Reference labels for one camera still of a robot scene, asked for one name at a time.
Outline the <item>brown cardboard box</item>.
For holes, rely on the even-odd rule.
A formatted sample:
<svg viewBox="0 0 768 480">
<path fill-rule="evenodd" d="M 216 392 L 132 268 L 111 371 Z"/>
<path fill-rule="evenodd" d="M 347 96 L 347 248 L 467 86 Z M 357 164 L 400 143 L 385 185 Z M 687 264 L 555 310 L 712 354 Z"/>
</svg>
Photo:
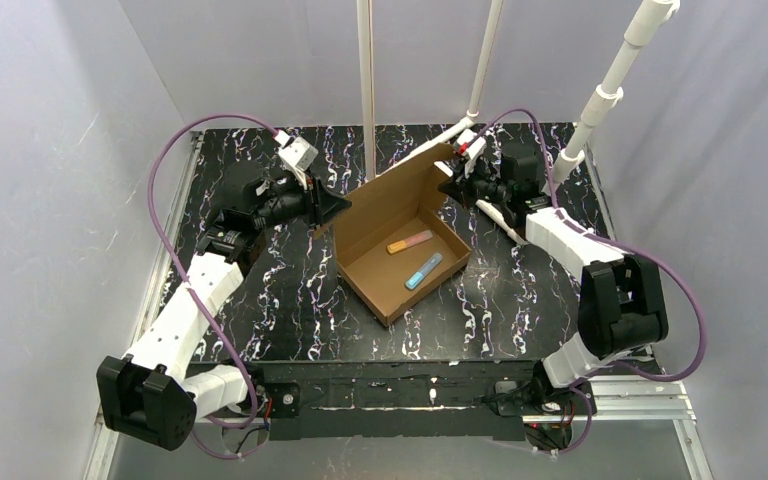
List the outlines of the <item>brown cardboard box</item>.
<svg viewBox="0 0 768 480">
<path fill-rule="evenodd" d="M 352 207 L 328 226 L 314 231 L 333 235 L 338 274 L 385 327 L 464 268 L 471 247 L 440 217 L 447 196 L 438 186 L 448 179 L 438 162 L 455 157 L 455 149 L 438 144 L 400 162 L 350 192 Z M 433 238 L 390 255 L 388 244 L 429 229 Z M 406 280 L 435 252 L 439 266 L 415 290 Z"/>
</svg>

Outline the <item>orange small object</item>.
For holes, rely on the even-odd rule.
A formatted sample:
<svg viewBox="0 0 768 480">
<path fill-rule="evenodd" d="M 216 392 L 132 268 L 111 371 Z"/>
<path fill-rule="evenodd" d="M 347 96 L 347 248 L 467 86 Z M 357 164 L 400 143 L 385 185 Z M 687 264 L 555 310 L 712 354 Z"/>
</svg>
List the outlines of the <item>orange small object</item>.
<svg viewBox="0 0 768 480">
<path fill-rule="evenodd" d="M 415 247 L 421 243 L 429 241 L 433 238 L 433 232 L 429 229 L 423 230 L 419 233 L 413 234 L 404 239 L 392 242 L 387 245 L 386 251 L 390 255 L 402 252 L 409 248 Z"/>
</svg>

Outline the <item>blue pen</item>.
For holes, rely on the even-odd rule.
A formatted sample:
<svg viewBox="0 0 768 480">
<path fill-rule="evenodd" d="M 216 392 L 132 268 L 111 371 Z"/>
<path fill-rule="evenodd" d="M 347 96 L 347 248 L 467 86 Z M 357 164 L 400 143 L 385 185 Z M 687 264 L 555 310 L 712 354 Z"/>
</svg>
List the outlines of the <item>blue pen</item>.
<svg viewBox="0 0 768 480">
<path fill-rule="evenodd" d="M 440 265 L 443 255 L 440 252 L 433 253 L 405 282 L 405 288 L 413 291 L 417 289 L 425 279 Z"/>
</svg>

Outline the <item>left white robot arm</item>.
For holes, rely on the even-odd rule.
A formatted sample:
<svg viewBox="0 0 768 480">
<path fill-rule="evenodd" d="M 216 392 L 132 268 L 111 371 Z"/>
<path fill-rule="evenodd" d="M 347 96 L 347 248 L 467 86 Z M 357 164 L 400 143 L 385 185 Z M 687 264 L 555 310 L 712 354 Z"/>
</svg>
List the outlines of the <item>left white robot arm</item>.
<svg viewBox="0 0 768 480">
<path fill-rule="evenodd" d="M 101 362 L 96 379 L 105 426 L 172 451 L 197 420 L 229 405 L 249 403 L 255 417 L 256 387 L 241 359 L 190 376 L 191 357 L 272 228 L 301 220 L 318 229 L 351 206 L 316 177 L 299 181 L 284 173 L 248 183 L 236 201 L 216 209 L 182 282 L 148 331 L 123 356 Z"/>
</svg>

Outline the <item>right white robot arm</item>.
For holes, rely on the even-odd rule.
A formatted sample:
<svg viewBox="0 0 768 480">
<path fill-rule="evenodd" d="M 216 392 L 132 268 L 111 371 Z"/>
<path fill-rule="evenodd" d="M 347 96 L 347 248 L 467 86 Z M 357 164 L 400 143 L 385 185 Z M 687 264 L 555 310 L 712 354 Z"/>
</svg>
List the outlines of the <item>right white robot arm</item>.
<svg viewBox="0 0 768 480">
<path fill-rule="evenodd" d="M 543 163 L 505 156 L 499 173 L 482 157 L 460 153 L 438 189 L 463 206 L 494 204 L 504 223 L 559 262 L 579 283 L 577 331 L 541 360 L 528 399 L 552 401 L 577 381 L 669 332 L 658 266 L 591 237 L 542 191 Z"/>
</svg>

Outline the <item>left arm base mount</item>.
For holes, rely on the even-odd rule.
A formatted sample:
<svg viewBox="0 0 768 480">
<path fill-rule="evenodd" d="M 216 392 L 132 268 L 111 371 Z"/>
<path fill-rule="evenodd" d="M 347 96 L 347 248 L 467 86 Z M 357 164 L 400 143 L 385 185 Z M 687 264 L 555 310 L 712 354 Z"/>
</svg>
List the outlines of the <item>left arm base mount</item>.
<svg viewBox="0 0 768 480">
<path fill-rule="evenodd" d="M 269 427 L 270 439 L 295 441 L 301 436 L 301 362 L 244 361 L 252 377 L 255 393 L 263 404 L 256 420 L 245 429 L 223 427 L 223 436 L 244 433 L 255 427 Z"/>
</svg>

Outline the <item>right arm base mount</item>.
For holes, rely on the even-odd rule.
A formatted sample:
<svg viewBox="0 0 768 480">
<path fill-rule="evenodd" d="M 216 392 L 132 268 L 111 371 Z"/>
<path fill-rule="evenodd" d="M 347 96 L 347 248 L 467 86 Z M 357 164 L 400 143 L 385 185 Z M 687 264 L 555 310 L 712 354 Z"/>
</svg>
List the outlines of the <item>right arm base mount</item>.
<svg viewBox="0 0 768 480">
<path fill-rule="evenodd" d="M 543 374 L 528 382 L 499 381 L 477 402 L 501 417 L 557 416 L 557 420 L 526 422 L 526 440 L 536 452 L 559 455 L 578 448 L 590 433 L 596 413 L 592 386 L 575 380 L 556 388 Z"/>
</svg>

